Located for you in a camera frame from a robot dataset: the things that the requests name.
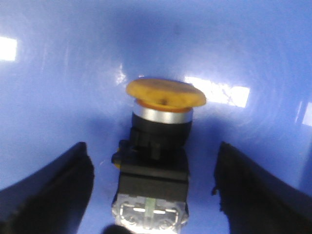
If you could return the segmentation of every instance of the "yellow button cap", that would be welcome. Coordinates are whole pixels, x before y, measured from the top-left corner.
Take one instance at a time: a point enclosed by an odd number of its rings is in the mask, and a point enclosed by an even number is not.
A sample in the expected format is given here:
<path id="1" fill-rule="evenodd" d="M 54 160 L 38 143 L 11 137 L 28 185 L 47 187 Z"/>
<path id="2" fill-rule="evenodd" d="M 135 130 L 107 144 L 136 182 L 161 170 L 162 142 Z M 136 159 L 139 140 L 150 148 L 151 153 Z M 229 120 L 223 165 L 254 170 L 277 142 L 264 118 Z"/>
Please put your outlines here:
<path id="1" fill-rule="evenodd" d="M 140 105 L 161 111 L 186 112 L 206 104 L 206 97 L 199 89 L 167 79 L 136 79 L 128 84 L 126 92 L 137 98 Z"/>

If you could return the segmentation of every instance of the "blue surface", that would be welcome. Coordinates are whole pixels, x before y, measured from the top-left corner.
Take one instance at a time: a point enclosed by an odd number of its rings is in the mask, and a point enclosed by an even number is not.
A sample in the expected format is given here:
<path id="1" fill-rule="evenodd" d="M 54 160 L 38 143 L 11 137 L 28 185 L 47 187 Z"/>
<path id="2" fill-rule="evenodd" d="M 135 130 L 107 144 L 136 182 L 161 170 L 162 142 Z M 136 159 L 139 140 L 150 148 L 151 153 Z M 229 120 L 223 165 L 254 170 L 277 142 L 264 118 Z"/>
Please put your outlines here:
<path id="1" fill-rule="evenodd" d="M 308 0 L 2 0 L 0 37 L 17 50 L 0 60 L 0 188 L 86 141 L 96 180 L 79 234 L 98 234 L 113 222 L 110 158 L 131 124 L 125 86 L 153 76 L 192 82 L 213 101 L 195 109 L 186 145 L 182 233 L 228 233 L 210 195 L 222 140 L 312 195 L 311 9 Z"/>

